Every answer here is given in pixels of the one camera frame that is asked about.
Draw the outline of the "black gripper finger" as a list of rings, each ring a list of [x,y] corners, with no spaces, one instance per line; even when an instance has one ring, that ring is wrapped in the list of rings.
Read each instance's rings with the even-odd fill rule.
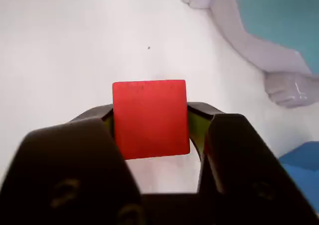
[[[30,132],[0,190],[3,225],[145,225],[141,194],[111,131],[112,105]]]
[[[188,103],[198,146],[198,192],[216,225],[316,225],[319,218],[263,139],[241,114]]]

